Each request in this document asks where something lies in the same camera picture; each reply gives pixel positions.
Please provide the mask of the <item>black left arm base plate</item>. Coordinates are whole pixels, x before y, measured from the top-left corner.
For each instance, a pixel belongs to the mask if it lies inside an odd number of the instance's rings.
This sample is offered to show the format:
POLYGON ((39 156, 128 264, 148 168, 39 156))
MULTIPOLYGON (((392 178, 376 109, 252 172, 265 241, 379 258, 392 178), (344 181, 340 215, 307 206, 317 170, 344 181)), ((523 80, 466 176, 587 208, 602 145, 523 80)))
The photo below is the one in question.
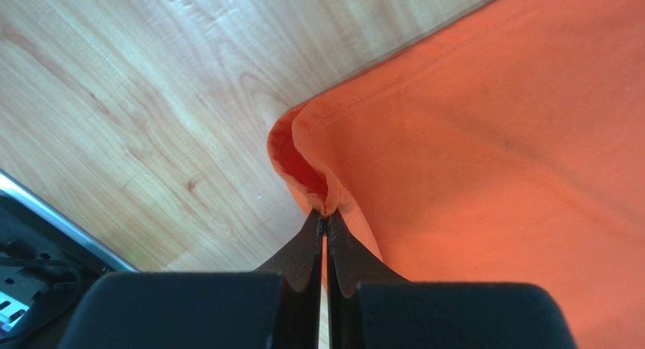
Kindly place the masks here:
POLYGON ((1 199, 3 348, 56 348, 89 288, 111 267, 13 198, 1 199))

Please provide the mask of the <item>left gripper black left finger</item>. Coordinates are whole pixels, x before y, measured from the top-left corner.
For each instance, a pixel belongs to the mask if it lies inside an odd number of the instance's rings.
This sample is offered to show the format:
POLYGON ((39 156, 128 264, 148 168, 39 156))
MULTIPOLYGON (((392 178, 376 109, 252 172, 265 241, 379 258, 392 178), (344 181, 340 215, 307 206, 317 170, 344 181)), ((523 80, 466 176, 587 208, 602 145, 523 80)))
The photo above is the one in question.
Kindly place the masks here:
POLYGON ((258 268, 112 273, 84 295, 62 348, 315 348, 323 233, 312 212, 258 268))

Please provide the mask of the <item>orange t-shirt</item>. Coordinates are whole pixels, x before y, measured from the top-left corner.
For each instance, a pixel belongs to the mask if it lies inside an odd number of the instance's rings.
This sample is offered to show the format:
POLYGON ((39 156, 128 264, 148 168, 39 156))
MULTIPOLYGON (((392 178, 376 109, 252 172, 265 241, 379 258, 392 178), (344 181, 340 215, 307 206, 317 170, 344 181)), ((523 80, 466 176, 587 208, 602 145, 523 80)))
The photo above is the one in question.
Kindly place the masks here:
POLYGON ((644 0, 497 0, 267 147, 304 210, 402 276, 530 282, 580 348, 644 346, 644 0))

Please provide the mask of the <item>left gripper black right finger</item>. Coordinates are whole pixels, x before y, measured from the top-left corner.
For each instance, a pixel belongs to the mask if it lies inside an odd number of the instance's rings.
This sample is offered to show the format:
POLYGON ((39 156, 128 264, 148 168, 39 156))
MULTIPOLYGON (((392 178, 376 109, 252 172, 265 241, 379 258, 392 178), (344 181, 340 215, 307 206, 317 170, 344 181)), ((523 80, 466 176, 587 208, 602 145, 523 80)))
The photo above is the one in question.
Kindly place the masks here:
POLYGON ((333 348, 574 348, 557 303, 517 282, 411 282, 326 221, 333 348))

